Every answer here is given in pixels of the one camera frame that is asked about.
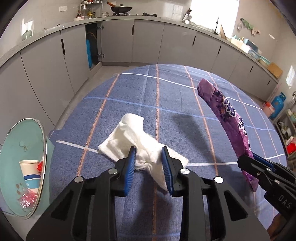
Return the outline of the person's right hand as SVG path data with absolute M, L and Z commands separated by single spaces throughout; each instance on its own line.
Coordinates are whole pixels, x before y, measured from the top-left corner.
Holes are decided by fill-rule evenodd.
M 295 240 L 295 215 L 286 220 L 278 213 L 268 227 L 267 232 L 270 240 Z

